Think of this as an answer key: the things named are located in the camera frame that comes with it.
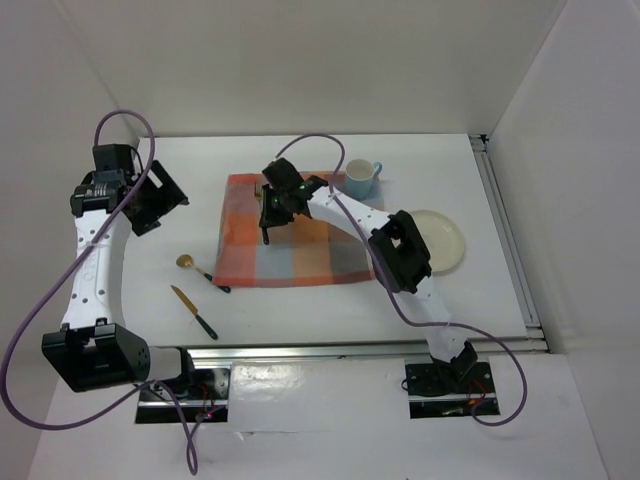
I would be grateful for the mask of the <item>orange blue checkered cloth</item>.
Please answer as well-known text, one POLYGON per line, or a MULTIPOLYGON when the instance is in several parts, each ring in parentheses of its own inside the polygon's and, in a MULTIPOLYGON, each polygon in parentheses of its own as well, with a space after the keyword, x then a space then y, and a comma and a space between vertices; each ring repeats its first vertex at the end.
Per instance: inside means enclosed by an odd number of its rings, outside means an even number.
POLYGON ((258 226, 257 173, 227 178, 221 211, 213 283, 231 288, 289 288, 351 284, 374 273, 361 241, 326 222, 298 216, 269 233, 263 243, 258 226))

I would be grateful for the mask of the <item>light blue mug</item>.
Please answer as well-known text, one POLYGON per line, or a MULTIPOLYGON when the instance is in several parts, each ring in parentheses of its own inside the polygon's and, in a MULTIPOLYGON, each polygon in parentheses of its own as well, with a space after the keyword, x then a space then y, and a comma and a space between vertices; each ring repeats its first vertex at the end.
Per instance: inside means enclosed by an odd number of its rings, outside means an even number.
POLYGON ((344 192, 355 200, 364 200, 382 169, 383 165, 380 162, 351 160, 345 167, 344 192))

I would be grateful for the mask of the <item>cream ceramic plate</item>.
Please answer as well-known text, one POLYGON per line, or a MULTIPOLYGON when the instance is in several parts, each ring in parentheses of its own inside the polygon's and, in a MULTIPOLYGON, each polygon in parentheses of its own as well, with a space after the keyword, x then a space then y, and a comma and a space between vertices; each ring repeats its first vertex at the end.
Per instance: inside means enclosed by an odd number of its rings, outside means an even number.
POLYGON ((466 247, 460 228, 449 217, 432 210, 412 211, 411 216, 430 252, 432 271, 444 274, 455 269, 466 247))

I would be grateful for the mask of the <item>gold fork green handle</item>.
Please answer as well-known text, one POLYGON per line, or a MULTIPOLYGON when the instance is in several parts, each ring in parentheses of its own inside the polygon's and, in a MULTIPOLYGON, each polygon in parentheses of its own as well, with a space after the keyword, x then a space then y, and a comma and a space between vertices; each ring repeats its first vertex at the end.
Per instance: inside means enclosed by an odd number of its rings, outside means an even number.
POLYGON ((257 201, 261 201, 263 199, 263 186, 259 183, 255 184, 254 197, 257 201))

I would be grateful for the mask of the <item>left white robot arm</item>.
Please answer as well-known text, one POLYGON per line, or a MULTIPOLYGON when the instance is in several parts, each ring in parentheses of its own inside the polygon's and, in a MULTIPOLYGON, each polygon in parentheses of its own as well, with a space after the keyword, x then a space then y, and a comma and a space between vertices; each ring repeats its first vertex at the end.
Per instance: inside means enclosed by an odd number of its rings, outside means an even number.
POLYGON ((134 197, 137 179, 134 149, 125 144, 96 146, 95 168, 71 195, 77 255, 71 298, 59 331, 42 338, 42 352, 75 392, 159 380, 176 399, 196 390, 197 374, 183 347, 151 347, 125 326, 122 308, 124 253, 131 235, 142 236, 188 197, 159 161, 154 179, 145 179, 134 197))

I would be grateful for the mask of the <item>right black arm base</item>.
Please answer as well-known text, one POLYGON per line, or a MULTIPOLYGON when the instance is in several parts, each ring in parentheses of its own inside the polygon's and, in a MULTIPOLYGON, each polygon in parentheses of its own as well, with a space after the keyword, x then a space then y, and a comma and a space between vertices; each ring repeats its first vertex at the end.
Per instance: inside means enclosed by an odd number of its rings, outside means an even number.
POLYGON ((488 362, 477 363, 460 382, 449 382, 432 363, 406 364, 401 388, 408 395, 411 419, 470 417, 500 413, 488 362))

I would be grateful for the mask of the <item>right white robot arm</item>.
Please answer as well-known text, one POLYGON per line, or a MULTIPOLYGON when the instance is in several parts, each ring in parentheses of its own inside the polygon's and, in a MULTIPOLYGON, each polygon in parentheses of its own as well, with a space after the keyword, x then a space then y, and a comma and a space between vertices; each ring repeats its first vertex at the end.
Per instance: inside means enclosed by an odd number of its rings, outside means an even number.
POLYGON ((328 181, 303 177, 285 158, 262 171, 266 183, 256 189, 260 203, 259 228, 264 244, 269 230, 292 223, 297 216, 324 221, 359 239, 367 249, 376 279, 392 299, 426 322, 424 330, 436 379, 448 392, 460 391, 471 379, 478 356, 451 323, 451 315, 435 288, 431 254, 413 217, 400 210, 389 213, 355 200, 328 181))

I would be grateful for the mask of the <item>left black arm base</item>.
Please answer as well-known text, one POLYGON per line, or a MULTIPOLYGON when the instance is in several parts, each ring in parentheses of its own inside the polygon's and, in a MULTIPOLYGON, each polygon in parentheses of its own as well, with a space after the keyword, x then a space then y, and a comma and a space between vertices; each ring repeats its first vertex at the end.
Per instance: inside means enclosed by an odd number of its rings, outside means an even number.
MULTIPOLYGON (((229 415, 231 366, 217 365, 197 369, 194 382, 182 391, 175 392, 186 422, 195 424, 226 423, 229 415)), ((141 425, 177 424, 178 411, 169 393, 160 386, 145 390, 139 395, 135 423, 141 425)))

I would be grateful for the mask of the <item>aluminium front rail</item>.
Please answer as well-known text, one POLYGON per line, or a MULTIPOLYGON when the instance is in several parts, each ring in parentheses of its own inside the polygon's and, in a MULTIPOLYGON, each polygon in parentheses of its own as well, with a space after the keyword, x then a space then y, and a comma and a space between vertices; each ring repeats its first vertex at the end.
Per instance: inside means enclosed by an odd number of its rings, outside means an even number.
MULTIPOLYGON (((503 340, 513 353, 549 353, 549 346, 542 330, 534 329, 533 336, 503 340)), ((496 342, 488 339, 471 341, 478 355, 505 353, 496 342)), ((183 347, 189 351, 194 362, 231 360, 273 360, 290 359, 334 359, 334 358, 373 358, 373 357, 429 357, 429 348, 422 341, 401 341, 387 343, 338 343, 307 345, 267 345, 267 346, 216 346, 183 347)))

